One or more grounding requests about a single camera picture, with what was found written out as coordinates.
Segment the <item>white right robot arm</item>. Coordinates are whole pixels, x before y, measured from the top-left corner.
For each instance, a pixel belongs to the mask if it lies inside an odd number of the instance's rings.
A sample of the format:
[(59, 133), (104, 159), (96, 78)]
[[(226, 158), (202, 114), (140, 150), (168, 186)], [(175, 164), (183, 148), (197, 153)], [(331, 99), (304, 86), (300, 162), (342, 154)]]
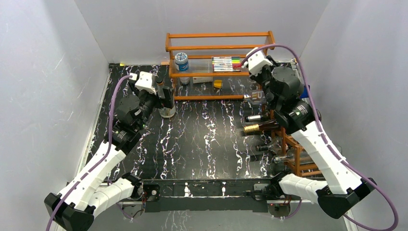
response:
[(262, 86), (277, 123), (307, 152), (325, 180), (310, 180), (284, 171), (271, 181), (277, 199), (295, 195), (317, 203), (331, 218), (338, 219), (370, 194), (374, 187), (342, 164), (344, 158), (318, 128), (312, 107), (300, 99), (304, 85), (289, 67), (277, 66), (262, 54), (249, 58), (250, 78)]

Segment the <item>clear glass bottle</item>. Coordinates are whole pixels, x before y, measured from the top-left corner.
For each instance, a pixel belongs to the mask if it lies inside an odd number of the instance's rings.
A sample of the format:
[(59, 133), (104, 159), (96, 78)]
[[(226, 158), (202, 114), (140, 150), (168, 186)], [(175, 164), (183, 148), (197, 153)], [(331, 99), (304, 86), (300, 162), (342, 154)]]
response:
[[(164, 79), (162, 77), (158, 77), (155, 80), (155, 83), (156, 83), (156, 86), (157, 85), (165, 85)], [(176, 106), (174, 106), (172, 109), (162, 108), (160, 103), (159, 103), (158, 96), (157, 96), (157, 99), (158, 99), (158, 101), (156, 103), (156, 108), (159, 110), (159, 114), (161, 115), (161, 117), (162, 118), (171, 118), (176, 112)]]

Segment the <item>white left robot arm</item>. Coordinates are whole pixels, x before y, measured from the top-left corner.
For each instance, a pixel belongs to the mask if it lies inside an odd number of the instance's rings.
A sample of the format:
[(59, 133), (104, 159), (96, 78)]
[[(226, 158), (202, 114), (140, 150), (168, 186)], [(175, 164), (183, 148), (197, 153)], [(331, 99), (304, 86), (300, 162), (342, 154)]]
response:
[(141, 131), (155, 108), (175, 107), (174, 89), (167, 86), (135, 85), (131, 94), (116, 102), (114, 89), (108, 115), (107, 139), (76, 177), (58, 193), (49, 193), (44, 204), (49, 213), (46, 230), (56, 223), (66, 231), (87, 231), (95, 218), (123, 199), (145, 199), (144, 183), (128, 172), (99, 190), (112, 168), (130, 153), (141, 138)]

